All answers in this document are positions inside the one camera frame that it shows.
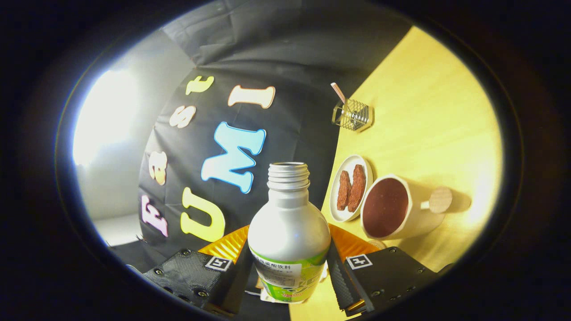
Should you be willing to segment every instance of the bottle neck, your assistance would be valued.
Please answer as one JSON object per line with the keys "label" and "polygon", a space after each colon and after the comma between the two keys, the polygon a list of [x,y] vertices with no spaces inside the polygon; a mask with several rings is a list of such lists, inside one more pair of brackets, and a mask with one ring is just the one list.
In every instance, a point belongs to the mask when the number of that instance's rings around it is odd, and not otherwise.
{"label": "bottle neck", "polygon": [[268,170],[269,202],[295,208],[309,202],[309,171],[305,163],[273,163]]}

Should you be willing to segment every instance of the wire basket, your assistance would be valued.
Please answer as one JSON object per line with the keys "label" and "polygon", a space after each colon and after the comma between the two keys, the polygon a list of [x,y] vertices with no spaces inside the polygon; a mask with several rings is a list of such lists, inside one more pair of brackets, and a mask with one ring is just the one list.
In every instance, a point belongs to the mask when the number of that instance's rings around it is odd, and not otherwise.
{"label": "wire basket", "polygon": [[341,101],[333,109],[331,123],[352,131],[363,131],[373,125],[373,108],[347,99],[345,104]]}

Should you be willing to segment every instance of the white mug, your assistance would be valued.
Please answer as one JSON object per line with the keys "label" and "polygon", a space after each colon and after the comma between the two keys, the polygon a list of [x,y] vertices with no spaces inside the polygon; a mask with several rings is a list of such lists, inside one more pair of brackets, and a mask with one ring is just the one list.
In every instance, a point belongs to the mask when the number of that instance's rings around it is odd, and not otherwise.
{"label": "white mug", "polygon": [[[407,194],[408,205],[405,210],[404,219],[396,229],[390,232],[391,228],[383,227],[385,231],[379,232],[378,229],[377,231],[373,229],[378,228],[382,224],[380,222],[372,224],[371,218],[365,217],[365,211],[372,211],[371,213],[376,212],[374,207],[371,207],[372,203],[368,203],[367,200],[375,186],[386,179],[395,179],[402,184]],[[373,182],[365,194],[364,202],[361,206],[361,228],[368,237],[378,240],[410,238],[425,234],[434,230],[442,223],[445,216],[443,212],[450,206],[451,202],[452,193],[450,189],[446,187],[439,187],[438,189],[427,188],[412,180],[404,179],[394,174],[382,176]],[[369,224],[369,226],[367,226],[369,231],[367,231],[364,221],[366,221],[365,224]],[[398,224],[398,220],[392,223],[394,228],[394,226]]]}

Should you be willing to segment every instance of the plate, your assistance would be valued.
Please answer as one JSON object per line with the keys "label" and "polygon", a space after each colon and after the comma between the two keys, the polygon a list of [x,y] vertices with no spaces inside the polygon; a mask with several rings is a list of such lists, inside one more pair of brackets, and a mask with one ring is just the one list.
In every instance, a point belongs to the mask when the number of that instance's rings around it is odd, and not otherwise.
{"label": "plate", "polygon": [[[347,171],[349,173],[349,180],[351,181],[351,185],[353,185],[353,170],[357,164],[362,165],[365,169],[365,190],[363,191],[361,203],[359,203],[355,212],[349,212],[348,207],[343,211],[339,211],[337,209],[337,194],[339,193],[339,178],[341,177],[341,172]],[[373,172],[371,171],[371,165],[369,165],[369,162],[367,162],[363,157],[359,155],[351,155],[344,160],[341,166],[337,169],[337,174],[335,174],[329,193],[329,208],[331,209],[331,216],[333,219],[337,222],[346,222],[359,216],[361,213],[361,205],[363,205],[363,199],[365,198],[365,192],[369,189],[372,183]]]}

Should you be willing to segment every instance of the mug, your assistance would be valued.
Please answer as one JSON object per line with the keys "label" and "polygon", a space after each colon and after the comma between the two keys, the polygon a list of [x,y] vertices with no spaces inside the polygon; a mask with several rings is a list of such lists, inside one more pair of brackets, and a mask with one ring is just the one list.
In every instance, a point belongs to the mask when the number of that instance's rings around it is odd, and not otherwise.
{"label": "mug", "polygon": [[361,228],[372,239],[402,239],[434,230],[452,203],[446,187],[428,188],[395,174],[377,178],[365,193]]}

